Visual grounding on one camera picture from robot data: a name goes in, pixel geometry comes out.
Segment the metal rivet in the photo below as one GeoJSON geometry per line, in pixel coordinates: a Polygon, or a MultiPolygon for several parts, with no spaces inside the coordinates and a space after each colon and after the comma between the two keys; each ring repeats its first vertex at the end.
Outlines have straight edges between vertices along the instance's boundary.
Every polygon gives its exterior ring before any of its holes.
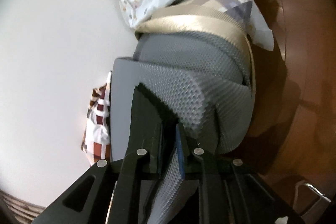
{"type": "Polygon", "coordinates": [[[232,163],[235,165],[235,166],[241,166],[243,165],[243,161],[241,159],[234,159],[232,161],[232,163]]]}
{"type": "Polygon", "coordinates": [[[204,153],[204,150],[202,148],[195,148],[194,153],[196,155],[202,155],[204,153]]]}
{"type": "Polygon", "coordinates": [[[147,154],[147,150],[144,149],[144,148],[140,148],[136,151],[136,153],[139,155],[139,156],[143,156],[143,155],[146,155],[147,154]]]}
{"type": "Polygon", "coordinates": [[[107,160],[99,160],[97,161],[97,166],[98,167],[104,167],[107,165],[107,160]]]}

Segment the wooden floor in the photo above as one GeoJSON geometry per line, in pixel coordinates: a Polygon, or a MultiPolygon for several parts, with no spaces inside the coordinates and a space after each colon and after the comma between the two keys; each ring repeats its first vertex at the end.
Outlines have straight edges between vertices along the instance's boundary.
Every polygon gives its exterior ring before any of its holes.
{"type": "MultiPolygon", "coordinates": [[[[257,93],[253,120],[233,152],[252,164],[291,204],[308,180],[336,192],[335,0],[255,0],[275,50],[253,47],[257,93]]],[[[308,193],[301,207],[316,196],[308,193]]]]}

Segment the plaid cloth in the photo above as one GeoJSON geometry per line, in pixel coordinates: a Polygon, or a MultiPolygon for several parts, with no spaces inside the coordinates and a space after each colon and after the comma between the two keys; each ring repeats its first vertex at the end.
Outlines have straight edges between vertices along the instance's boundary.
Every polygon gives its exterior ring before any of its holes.
{"type": "Polygon", "coordinates": [[[250,23],[253,0],[185,0],[179,5],[209,7],[231,16],[245,32],[253,28],[250,23]]]}
{"type": "Polygon", "coordinates": [[[86,154],[90,165],[100,159],[110,161],[110,84],[112,72],[106,84],[94,89],[87,112],[86,128],[81,149],[86,154]]]}

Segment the black metal frame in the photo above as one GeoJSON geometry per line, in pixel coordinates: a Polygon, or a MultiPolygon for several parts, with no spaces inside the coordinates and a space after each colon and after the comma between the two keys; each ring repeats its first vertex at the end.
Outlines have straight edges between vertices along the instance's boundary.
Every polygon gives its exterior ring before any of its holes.
{"type": "Polygon", "coordinates": [[[141,181],[155,180],[159,184],[169,162],[165,155],[175,150],[181,176],[185,180],[199,180],[199,223],[229,224],[234,220],[236,224],[274,224],[277,218],[288,216],[288,224],[304,224],[248,166],[237,166],[231,159],[217,159],[204,150],[197,155],[195,148],[195,140],[186,137],[174,114],[139,85],[133,95],[125,158],[111,163],[100,160],[93,165],[33,224],[103,224],[113,190],[108,224],[138,223],[141,181]],[[174,140],[173,145],[164,141],[168,135],[174,140]],[[139,155],[140,148],[147,153],[139,155]]]}

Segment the gray foam pad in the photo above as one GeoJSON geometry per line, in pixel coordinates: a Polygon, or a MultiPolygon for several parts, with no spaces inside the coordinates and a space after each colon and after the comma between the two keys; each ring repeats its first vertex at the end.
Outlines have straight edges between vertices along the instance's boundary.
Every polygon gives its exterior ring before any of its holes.
{"type": "MultiPolygon", "coordinates": [[[[144,35],[133,60],[116,59],[113,67],[113,160],[125,155],[132,96],[139,83],[179,117],[188,136],[212,153],[235,149],[247,132],[254,98],[249,65],[235,46],[215,35],[198,32],[144,35]]],[[[196,188],[197,183],[181,179],[175,153],[147,223],[168,223],[196,188]]]]}

